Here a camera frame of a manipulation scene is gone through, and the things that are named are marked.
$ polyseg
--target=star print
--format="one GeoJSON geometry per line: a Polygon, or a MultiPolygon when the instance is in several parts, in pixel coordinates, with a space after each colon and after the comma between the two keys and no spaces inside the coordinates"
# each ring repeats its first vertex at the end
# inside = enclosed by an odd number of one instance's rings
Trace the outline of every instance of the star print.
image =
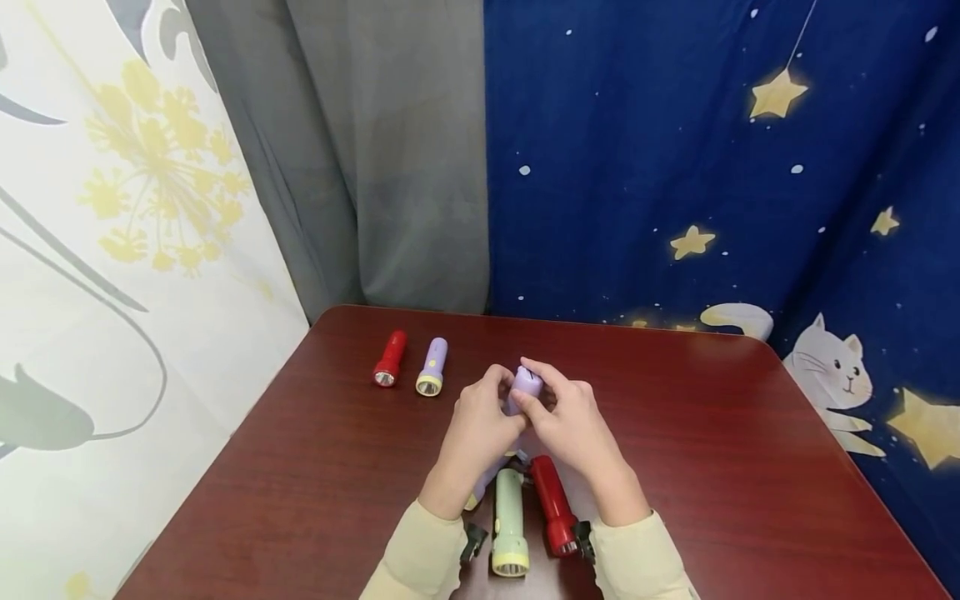
{"type": "Polygon", "coordinates": [[[707,251],[707,244],[715,237],[716,235],[712,233],[701,233],[697,226],[691,225],[690,229],[684,234],[684,237],[678,237],[670,241],[670,246],[677,249],[673,259],[680,260],[691,253],[703,254],[707,251]]]}
{"type": "Polygon", "coordinates": [[[890,229],[898,228],[899,226],[900,221],[894,219],[894,208],[888,206],[886,210],[876,216],[876,221],[874,221],[874,226],[870,228],[870,233],[890,235],[890,229]]]}
{"type": "Polygon", "coordinates": [[[903,388],[903,412],[887,423],[913,440],[927,468],[960,458],[960,406],[930,404],[903,388]]]}
{"type": "Polygon", "coordinates": [[[783,69],[780,74],[768,84],[754,87],[754,96],[756,103],[754,109],[750,112],[751,117],[756,117],[767,112],[776,114],[779,118],[785,118],[790,110],[790,103],[799,98],[809,88],[806,85],[794,84],[790,79],[790,70],[783,69]]]}

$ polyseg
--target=fabric backdrop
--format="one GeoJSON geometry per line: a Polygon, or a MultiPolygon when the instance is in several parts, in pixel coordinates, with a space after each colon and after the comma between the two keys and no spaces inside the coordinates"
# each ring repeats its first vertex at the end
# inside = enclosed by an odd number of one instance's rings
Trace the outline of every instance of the fabric backdrop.
{"type": "Polygon", "coordinates": [[[189,0],[307,317],[483,312],[479,0],[189,0]]]}
{"type": "Polygon", "coordinates": [[[0,598],[112,597],[305,331],[182,2],[0,2],[0,598]]]}
{"type": "Polygon", "coordinates": [[[769,337],[960,595],[956,3],[485,7],[492,312],[769,337]]]}

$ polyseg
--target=beige sleeve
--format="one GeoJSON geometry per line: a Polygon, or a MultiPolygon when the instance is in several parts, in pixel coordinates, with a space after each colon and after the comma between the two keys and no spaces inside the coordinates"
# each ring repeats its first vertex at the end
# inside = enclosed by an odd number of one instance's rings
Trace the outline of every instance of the beige sleeve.
{"type": "Polygon", "coordinates": [[[437,518],[415,501],[400,518],[360,600],[446,600],[460,586],[466,545],[461,519],[437,518]]]}
{"type": "Polygon", "coordinates": [[[604,600],[699,600],[657,513],[626,527],[598,521],[590,540],[604,600]]]}

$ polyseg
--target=white cat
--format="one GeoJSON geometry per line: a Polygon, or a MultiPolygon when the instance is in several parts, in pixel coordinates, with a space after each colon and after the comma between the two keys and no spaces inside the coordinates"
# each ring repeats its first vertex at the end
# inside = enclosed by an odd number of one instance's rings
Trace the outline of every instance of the white cat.
{"type": "MultiPolygon", "coordinates": [[[[773,320],[766,311],[743,303],[712,306],[701,315],[701,321],[709,325],[737,326],[748,335],[759,330],[765,335],[752,336],[758,339],[765,339],[773,328],[773,320]]],[[[856,408],[874,394],[874,384],[863,364],[863,345],[858,337],[851,335],[841,340],[827,331],[824,316],[819,314],[797,338],[793,351],[783,359],[783,365],[845,450],[868,456],[886,456],[882,449],[856,435],[859,431],[870,431],[872,425],[863,419],[833,412],[856,408]]]]}

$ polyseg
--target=red flashlight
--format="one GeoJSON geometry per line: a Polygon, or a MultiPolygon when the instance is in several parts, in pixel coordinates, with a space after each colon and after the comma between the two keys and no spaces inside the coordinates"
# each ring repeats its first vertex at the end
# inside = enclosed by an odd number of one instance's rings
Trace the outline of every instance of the red flashlight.
{"type": "Polygon", "coordinates": [[[399,329],[390,335],[387,347],[383,349],[383,358],[373,368],[373,383],[381,388],[392,388],[400,374],[400,359],[407,347],[407,334],[399,329]]]}
{"type": "Polygon", "coordinates": [[[547,455],[535,458],[530,466],[530,474],[537,487],[540,505],[546,515],[546,537],[550,542],[550,549],[554,556],[570,556],[577,551],[577,539],[573,535],[573,526],[577,517],[570,510],[566,501],[564,484],[560,482],[560,475],[553,460],[547,455]]]}

